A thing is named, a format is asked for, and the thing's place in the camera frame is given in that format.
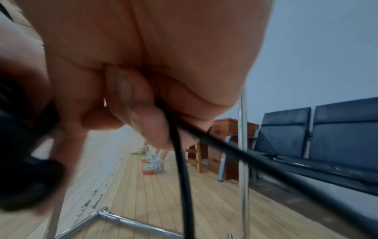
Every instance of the red shoe sole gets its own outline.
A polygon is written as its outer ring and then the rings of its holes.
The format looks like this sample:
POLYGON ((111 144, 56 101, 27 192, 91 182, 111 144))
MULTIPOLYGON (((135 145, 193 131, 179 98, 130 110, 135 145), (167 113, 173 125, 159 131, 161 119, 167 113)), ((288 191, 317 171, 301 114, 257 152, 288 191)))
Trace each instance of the red shoe sole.
POLYGON ((143 171, 143 170, 142 170, 142 173, 145 174, 145 175, 153 175, 153 174, 155 174, 154 171, 143 171))

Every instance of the wooden cabinet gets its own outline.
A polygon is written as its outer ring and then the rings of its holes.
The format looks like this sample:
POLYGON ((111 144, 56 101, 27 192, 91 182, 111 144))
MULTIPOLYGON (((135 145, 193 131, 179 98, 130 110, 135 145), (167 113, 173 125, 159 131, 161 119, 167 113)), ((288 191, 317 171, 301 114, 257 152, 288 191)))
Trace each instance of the wooden cabinet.
MULTIPOLYGON (((256 130, 259 128, 258 124, 248 123, 247 126, 247 134, 248 136, 253 137, 256 133, 256 130)), ((235 119, 219 119, 214 122, 212 127, 210 128, 210 134, 225 140, 227 136, 237 134, 237 120, 235 119)), ((231 142, 237 146, 238 141, 237 137, 234 138, 231 142)), ((252 140, 248 140, 248 148, 252 147, 252 140)), ((218 150, 209 147, 208 148, 208 165, 209 170, 218 174, 219 168, 221 166, 221 158, 222 153, 218 150)), ((238 171, 238 161, 236 159, 227 157, 226 165, 224 168, 223 178, 228 179, 235 179, 239 178, 239 171, 238 171)))

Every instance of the shoe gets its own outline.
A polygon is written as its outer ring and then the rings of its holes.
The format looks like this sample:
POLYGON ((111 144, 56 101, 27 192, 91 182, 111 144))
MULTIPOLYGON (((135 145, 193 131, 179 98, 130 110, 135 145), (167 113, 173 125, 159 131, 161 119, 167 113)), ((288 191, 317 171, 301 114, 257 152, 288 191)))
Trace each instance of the shoe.
POLYGON ((146 155, 146 150, 142 149, 142 147, 139 147, 136 150, 133 150, 130 152, 132 155, 146 155))
POLYGON ((150 166, 142 169, 142 173, 146 175, 153 175, 160 172, 164 172, 164 164, 160 158, 156 158, 150 166))
POLYGON ((151 155, 149 155, 147 157, 142 157, 141 161, 144 162, 144 163, 153 163, 156 160, 157 157, 158 156, 156 154, 152 153, 151 155))

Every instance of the metal stand base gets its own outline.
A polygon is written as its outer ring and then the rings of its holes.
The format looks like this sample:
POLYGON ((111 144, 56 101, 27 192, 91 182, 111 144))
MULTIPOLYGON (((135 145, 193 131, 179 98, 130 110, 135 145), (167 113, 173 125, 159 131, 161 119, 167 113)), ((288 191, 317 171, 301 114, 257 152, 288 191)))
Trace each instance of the metal stand base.
POLYGON ((159 227, 156 227, 154 225, 138 222, 138 221, 132 220, 130 218, 120 217, 120 216, 111 214, 107 210, 108 210, 108 207, 102 208, 101 210, 93 213, 92 215, 90 215, 89 217, 87 217, 86 219, 84 219, 83 221, 81 221, 80 223, 75 225, 74 227, 63 232, 59 236, 52 237, 52 239, 69 239, 69 238, 72 238, 78 232, 80 232, 81 229, 89 226, 92 222, 96 221, 97 219, 105 219, 105 220, 119 222, 123 225, 127 225, 127 226, 130 226, 130 227, 136 228, 136 229, 143 230, 145 232, 161 235, 161 236, 164 236, 164 237, 172 237, 172 238, 177 238, 177 239, 183 239, 183 235, 178 233, 178 232, 171 231, 171 230, 164 229, 164 228, 159 228, 159 227))

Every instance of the wooden stool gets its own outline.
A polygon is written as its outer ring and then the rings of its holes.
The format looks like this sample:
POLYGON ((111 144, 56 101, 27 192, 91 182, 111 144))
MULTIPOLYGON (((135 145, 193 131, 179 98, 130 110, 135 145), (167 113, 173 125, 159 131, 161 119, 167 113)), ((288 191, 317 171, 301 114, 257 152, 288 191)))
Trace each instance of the wooden stool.
POLYGON ((185 157, 187 158, 186 163, 188 163, 190 165, 197 165, 198 172, 199 173, 203 173, 200 143, 196 143, 195 144, 195 149, 187 148, 186 149, 185 157), (195 153, 196 154, 196 159, 195 160, 189 159, 188 158, 188 153, 195 153))

